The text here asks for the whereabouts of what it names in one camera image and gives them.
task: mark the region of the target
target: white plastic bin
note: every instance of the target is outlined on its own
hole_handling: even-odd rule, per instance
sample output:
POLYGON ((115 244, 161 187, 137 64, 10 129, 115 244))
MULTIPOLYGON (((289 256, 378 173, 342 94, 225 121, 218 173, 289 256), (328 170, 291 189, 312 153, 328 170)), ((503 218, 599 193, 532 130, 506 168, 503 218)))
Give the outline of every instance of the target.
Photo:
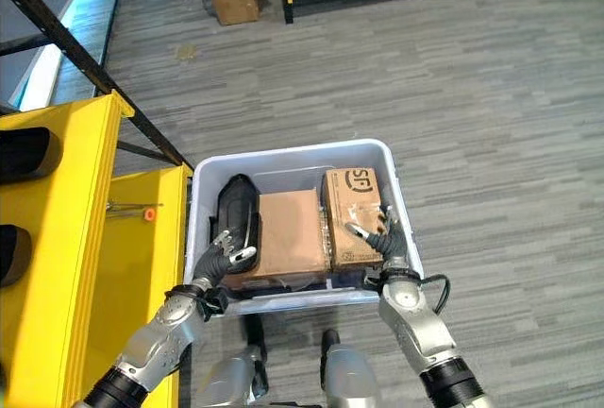
MULTIPOLYGON (((210 221, 217 207, 217 197, 228 180, 237 174, 248 175, 262 194, 317 188, 328 169, 373 167, 382 203, 394 206, 409 247, 411 268, 424 276, 424 270, 413 241, 405 202, 398 185, 392 153, 378 140, 361 139, 283 148, 279 150, 216 156, 201 161, 193 175, 193 199, 189 216, 185 282, 190 282, 197 259, 210 240, 210 221)), ((300 291, 280 295, 231 301, 227 315, 244 315, 320 306, 375 302, 378 294, 358 288, 332 288, 327 279, 323 290, 300 291)))

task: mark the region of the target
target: cardboard box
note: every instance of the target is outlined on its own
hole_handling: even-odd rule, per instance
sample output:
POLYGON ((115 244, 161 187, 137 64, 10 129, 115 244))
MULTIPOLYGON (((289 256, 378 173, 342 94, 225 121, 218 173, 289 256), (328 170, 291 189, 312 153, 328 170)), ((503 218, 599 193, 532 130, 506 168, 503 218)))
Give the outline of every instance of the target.
POLYGON ((346 222, 373 232, 383 226, 379 219, 381 199, 374 169, 327 170, 325 186, 333 269, 380 264, 381 255, 345 228, 346 222))
POLYGON ((260 11, 257 0, 211 0, 223 26, 258 21, 260 11))
POLYGON ((323 246, 316 191, 260 196, 260 262, 252 271, 227 275, 234 290, 291 286, 325 280, 329 261, 323 246))

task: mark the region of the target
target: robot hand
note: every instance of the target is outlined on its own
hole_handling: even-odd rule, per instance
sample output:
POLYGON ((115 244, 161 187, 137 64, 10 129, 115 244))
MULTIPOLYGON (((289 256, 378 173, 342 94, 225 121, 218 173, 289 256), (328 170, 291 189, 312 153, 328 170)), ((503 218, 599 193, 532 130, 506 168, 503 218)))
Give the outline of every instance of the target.
POLYGON ((380 292, 379 316, 393 330, 434 406, 493 407, 439 317, 450 291, 448 278, 434 275, 421 279, 410 269, 405 233, 400 223, 392 219, 390 211, 386 213, 385 233, 369 232, 351 223, 346 227, 384 258, 380 278, 375 282, 380 292), (445 288, 432 309, 422 287, 438 280, 445 281, 445 288))
POLYGON ((247 245, 240 230, 224 230, 199 258, 193 284, 208 290, 217 286, 227 273, 250 270, 256 262, 256 251, 247 245))
POLYGON ((167 375, 178 369, 190 343, 203 338, 203 325, 227 307, 215 287, 228 272, 254 265, 256 249, 246 246, 239 230, 225 230, 199 258, 193 281, 166 292, 153 320, 136 331, 113 367, 75 408, 136 408, 167 375))

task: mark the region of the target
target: metal rack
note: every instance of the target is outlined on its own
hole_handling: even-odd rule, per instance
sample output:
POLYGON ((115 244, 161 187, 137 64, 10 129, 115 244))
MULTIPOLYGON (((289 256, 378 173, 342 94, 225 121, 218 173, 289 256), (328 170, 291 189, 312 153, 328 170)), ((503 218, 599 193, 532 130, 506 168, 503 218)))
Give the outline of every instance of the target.
POLYGON ((0 42, 0 57, 16 52, 25 51, 55 44, 102 94, 116 91, 134 110, 134 115, 128 119, 149 139, 159 150, 154 151, 128 142, 118 141, 117 147, 136 153, 147 158, 171 162, 174 165, 191 164, 182 156, 170 141, 144 115, 143 111, 119 87, 89 52, 74 38, 69 30, 60 22, 52 10, 42 0, 11 0, 19 10, 40 30, 40 34, 20 38, 9 42, 0 42))

